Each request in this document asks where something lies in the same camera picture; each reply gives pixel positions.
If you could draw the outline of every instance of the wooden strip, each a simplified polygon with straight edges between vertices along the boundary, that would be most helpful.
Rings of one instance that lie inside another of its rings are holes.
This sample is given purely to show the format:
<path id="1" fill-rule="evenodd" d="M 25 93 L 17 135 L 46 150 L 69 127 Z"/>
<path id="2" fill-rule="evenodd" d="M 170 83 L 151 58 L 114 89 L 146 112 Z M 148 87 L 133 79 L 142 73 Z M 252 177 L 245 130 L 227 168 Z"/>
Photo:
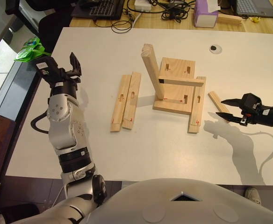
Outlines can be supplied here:
<path id="1" fill-rule="evenodd" d="M 208 93 L 208 95 L 211 98 L 212 102 L 216 105 L 219 112 L 230 113 L 230 111 L 226 108 L 226 106 L 221 103 L 221 99 L 219 98 L 219 96 L 217 95 L 216 92 L 211 91 Z"/>
<path id="2" fill-rule="evenodd" d="M 242 25 L 242 18 L 239 16 L 234 16 L 234 15 L 219 14 L 216 22 L 241 26 Z"/>
<path id="3" fill-rule="evenodd" d="M 130 79 L 131 75 L 123 75 L 121 78 L 114 113 L 110 122 L 110 132 L 119 132 L 121 129 Z"/>
<path id="4" fill-rule="evenodd" d="M 166 76 L 159 76 L 159 82 L 173 85 L 187 85 L 187 86 L 202 86 L 204 80 L 194 78 L 171 78 Z"/>
<path id="5" fill-rule="evenodd" d="M 133 72 L 128 90 L 128 96 L 123 117 L 123 128 L 132 129 L 137 109 L 137 99 L 141 84 L 141 73 Z"/>
<path id="6" fill-rule="evenodd" d="M 165 91 L 158 80 L 159 69 L 152 44 L 144 44 L 141 56 L 149 73 L 157 97 L 163 99 Z"/>
<path id="7" fill-rule="evenodd" d="M 193 108 L 192 113 L 189 116 L 188 123 L 188 133 L 197 134 L 201 125 L 202 118 L 202 110 L 203 110 L 203 102 L 204 102 L 204 93 L 205 93 L 205 85 L 206 85 L 206 77 L 197 77 L 197 79 L 203 79 L 205 82 L 201 87 L 194 88 L 193 95 Z"/>

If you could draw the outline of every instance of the power adapter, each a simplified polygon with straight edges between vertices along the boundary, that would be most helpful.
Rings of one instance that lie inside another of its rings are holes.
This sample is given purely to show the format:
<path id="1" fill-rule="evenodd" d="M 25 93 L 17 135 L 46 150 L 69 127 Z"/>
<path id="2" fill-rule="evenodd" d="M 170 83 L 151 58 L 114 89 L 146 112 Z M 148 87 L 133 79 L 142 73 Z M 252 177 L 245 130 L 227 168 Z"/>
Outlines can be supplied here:
<path id="1" fill-rule="evenodd" d="M 152 5 L 148 2 L 148 0 L 136 0 L 135 1 L 135 9 L 141 12 L 150 12 Z"/>

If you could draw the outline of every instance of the black chair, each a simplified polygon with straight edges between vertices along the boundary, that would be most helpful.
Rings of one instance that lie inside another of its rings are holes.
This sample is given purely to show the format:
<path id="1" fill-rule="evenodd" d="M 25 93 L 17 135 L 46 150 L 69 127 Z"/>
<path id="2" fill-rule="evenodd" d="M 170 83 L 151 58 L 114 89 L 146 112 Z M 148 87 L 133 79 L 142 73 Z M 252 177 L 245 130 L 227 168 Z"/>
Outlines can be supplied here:
<path id="1" fill-rule="evenodd" d="M 53 52 L 63 27 L 71 22 L 71 12 L 74 7 L 71 3 L 77 0 L 26 0 L 29 6 L 36 11 L 55 9 L 56 12 L 45 16 L 39 22 L 37 31 L 19 10 L 20 0 L 6 0 L 6 14 L 16 15 L 30 31 L 40 38 L 46 52 Z"/>

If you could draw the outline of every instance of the white cable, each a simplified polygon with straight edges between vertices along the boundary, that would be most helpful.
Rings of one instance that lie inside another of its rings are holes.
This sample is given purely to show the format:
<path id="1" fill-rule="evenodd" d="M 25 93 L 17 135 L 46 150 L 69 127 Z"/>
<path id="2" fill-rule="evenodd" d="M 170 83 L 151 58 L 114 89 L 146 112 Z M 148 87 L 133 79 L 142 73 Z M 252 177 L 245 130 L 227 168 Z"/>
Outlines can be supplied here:
<path id="1" fill-rule="evenodd" d="M 64 186 L 61 187 L 61 190 L 60 190 L 59 193 L 57 194 L 57 197 L 56 197 L 56 199 L 54 200 L 54 202 L 53 202 L 53 204 L 52 204 L 52 207 L 56 204 L 57 199 L 58 199 L 58 197 L 60 196 L 60 194 L 61 194 L 63 188 L 64 188 Z"/>
<path id="2" fill-rule="evenodd" d="M 140 13 L 139 15 L 137 15 L 136 19 L 133 21 L 133 24 L 132 24 L 131 28 L 133 28 L 135 26 L 135 23 L 136 23 L 137 19 L 141 16 L 141 14 L 142 13 Z"/>

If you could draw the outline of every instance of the yellow object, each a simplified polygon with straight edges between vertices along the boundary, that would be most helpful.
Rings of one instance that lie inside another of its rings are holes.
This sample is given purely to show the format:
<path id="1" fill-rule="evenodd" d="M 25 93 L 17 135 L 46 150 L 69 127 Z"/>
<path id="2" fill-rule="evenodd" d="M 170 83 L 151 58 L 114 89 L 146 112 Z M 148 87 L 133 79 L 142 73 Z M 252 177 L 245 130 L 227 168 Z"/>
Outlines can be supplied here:
<path id="1" fill-rule="evenodd" d="M 254 23 L 259 23 L 259 21 L 260 21 L 260 17 L 249 17 L 249 18 Z"/>

